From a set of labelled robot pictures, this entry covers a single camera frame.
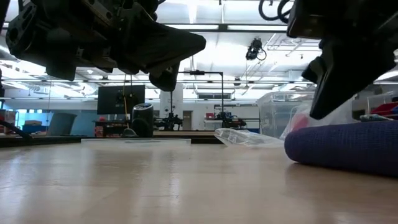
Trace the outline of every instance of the blue wall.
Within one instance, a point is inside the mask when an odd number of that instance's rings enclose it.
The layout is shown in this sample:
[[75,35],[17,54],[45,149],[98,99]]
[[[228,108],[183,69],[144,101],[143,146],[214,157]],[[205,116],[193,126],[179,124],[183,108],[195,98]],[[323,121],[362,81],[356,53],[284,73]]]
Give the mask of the blue wall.
[[43,126],[49,126],[54,113],[70,113],[77,115],[70,134],[94,137],[94,121],[100,117],[95,110],[52,110],[48,114],[48,122],[46,121],[47,113],[19,113],[19,119],[17,115],[17,125],[22,128],[26,120],[36,120],[41,121]]
[[72,127],[71,134],[85,135],[94,137],[95,120],[101,115],[97,115],[95,110],[56,110],[59,113],[71,113],[77,115]]

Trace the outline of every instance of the blue foam roll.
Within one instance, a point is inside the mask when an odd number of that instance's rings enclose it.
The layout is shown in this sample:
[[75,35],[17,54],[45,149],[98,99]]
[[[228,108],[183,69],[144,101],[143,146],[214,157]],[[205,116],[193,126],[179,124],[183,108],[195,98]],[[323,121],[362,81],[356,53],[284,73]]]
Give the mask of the blue foam roll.
[[398,177],[398,121],[299,129],[285,151],[302,164]]

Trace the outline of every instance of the black monitor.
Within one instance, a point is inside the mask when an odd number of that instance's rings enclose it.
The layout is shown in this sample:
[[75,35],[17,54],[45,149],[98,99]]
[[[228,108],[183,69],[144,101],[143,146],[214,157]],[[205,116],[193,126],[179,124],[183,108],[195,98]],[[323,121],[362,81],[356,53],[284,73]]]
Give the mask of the black monitor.
[[[126,85],[127,113],[132,113],[132,108],[145,103],[145,85]],[[124,114],[123,86],[101,86],[98,88],[97,114]]]

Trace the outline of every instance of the pink object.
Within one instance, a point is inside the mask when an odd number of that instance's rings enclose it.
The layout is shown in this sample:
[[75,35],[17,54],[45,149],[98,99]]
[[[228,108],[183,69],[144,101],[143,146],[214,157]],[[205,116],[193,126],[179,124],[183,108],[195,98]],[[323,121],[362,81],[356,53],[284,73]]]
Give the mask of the pink object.
[[308,127],[308,118],[305,114],[297,114],[292,120],[292,131]]

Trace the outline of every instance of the red object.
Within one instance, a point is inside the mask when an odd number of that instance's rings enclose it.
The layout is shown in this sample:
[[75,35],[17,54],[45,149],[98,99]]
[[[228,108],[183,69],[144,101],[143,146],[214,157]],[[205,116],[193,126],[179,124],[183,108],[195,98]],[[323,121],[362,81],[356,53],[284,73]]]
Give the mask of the red object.
[[292,119],[292,131],[308,127],[308,118],[305,114],[297,114]]
[[214,113],[206,113],[206,119],[215,119]]
[[381,115],[381,116],[392,115],[393,114],[392,110],[396,106],[398,106],[398,102],[386,103],[386,104],[380,105],[376,109],[372,110],[371,114],[378,114],[378,115]]
[[95,132],[95,137],[97,137],[97,138],[104,137],[104,127],[96,126],[94,132]]

